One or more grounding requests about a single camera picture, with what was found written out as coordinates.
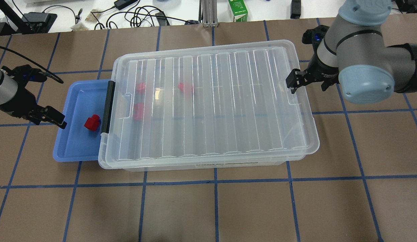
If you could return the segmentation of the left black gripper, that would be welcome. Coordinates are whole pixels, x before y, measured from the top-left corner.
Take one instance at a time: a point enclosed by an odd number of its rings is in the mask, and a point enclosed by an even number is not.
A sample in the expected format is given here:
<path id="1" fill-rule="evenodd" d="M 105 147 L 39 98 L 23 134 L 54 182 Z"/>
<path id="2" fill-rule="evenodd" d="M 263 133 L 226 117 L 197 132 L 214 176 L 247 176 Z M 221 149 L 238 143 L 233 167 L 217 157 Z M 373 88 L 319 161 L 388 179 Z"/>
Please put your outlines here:
<path id="1" fill-rule="evenodd" d="M 16 118 L 29 120 L 39 125 L 48 122 L 65 129 L 65 115 L 52 106 L 42 107 L 37 104 L 35 95 L 26 89 L 29 82 L 43 83 L 47 73 L 30 65 L 10 69 L 0 68 L 0 110 Z"/>

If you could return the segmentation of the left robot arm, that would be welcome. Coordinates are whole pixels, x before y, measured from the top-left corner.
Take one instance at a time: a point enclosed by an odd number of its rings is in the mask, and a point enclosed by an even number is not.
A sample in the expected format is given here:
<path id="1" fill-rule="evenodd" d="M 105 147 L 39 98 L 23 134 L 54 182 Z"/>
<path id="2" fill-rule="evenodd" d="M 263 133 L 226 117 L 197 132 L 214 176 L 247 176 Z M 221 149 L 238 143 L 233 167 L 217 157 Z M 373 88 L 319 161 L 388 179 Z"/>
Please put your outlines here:
<path id="1" fill-rule="evenodd" d="M 35 95 L 26 89 L 29 82 L 44 83 L 51 78 L 59 83 L 63 81 L 38 68 L 23 65 L 9 69 L 2 66 L 0 69 L 0 110 L 6 114 L 21 118 L 39 125 L 48 122 L 61 129 L 67 127 L 65 115 L 52 106 L 40 106 Z"/>

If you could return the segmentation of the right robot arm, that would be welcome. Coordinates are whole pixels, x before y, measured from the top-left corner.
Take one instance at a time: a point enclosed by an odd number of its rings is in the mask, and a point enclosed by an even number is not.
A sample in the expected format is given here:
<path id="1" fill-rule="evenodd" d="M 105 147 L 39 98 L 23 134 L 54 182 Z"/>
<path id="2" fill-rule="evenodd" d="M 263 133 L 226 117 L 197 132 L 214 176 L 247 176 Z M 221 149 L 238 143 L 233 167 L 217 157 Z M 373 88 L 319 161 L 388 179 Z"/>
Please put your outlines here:
<path id="1" fill-rule="evenodd" d="M 314 54 L 305 70 L 286 78 L 291 93 L 316 82 L 322 91 L 340 84 L 348 102 L 368 104 L 417 92 L 417 44 L 384 44 L 381 25 L 391 9 L 390 0 L 347 0 L 331 26 L 306 30 L 302 43 Z"/>

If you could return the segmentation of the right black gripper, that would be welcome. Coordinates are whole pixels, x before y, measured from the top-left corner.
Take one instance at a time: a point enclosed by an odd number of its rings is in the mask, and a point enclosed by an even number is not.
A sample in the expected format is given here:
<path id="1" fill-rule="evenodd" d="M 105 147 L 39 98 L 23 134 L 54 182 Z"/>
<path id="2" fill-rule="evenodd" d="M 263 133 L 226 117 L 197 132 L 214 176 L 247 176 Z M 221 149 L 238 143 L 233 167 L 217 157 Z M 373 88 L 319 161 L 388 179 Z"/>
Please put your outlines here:
<path id="1" fill-rule="evenodd" d="M 293 69 L 286 78 L 287 88 L 290 88 L 291 94 L 295 94 L 298 88 L 307 86 L 312 83 L 322 82 L 321 89 L 326 91 L 329 87 L 339 84 L 338 67 L 326 64 L 321 60 L 322 55 L 317 54 L 319 45 L 325 45 L 322 41 L 328 32 L 329 27 L 316 27 L 307 29 L 302 35 L 303 44 L 311 44 L 314 54 L 308 63 L 306 70 Z"/>

